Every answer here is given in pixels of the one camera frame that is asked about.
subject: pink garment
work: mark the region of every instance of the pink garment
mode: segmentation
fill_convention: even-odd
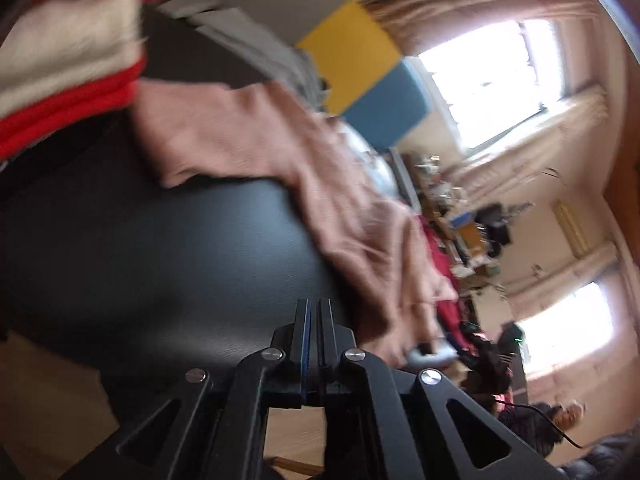
[[[456,293],[417,219],[372,186],[339,121],[307,110],[277,82],[230,90],[142,79],[133,115],[164,186],[201,173],[272,177],[289,189],[321,253],[360,294],[355,332],[367,351],[401,366],[440,334],[433,305]]]

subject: triangular cutout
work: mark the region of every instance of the triangular cutout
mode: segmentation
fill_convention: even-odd
[[[506,457],[511,447],[455,399],[447,402],[447,411],[456,425],[471,463],[478,469]]]
[[[147,420],[130,439],[124,442],[118,452],[136,462],[152,467],[180,412],[180,399],[165,404],[151,419]]]

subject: gray garment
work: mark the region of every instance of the gray garment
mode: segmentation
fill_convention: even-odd
[[[290,47],[239,8],[206,10],[218,0],[172,0],[159,7],[174,18],[187,18],[197,31],[250,63],[269,78],[284,82],[314,110],[322,109],[326,91],[313,60]]]

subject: blue panel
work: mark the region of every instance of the blue panel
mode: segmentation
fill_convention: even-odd
[[[431,111],[420,76],[402,60],[344,112],[344,119],[378,151],[400,140]]]

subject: wooden floor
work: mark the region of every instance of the wooden floor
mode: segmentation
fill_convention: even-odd
[[[26,480],[59,478],[117,427],[95,370],[14,334],[0,343],[0,443]],[[323,450],[322,409],[271,410],[265,456],[321,465]]]

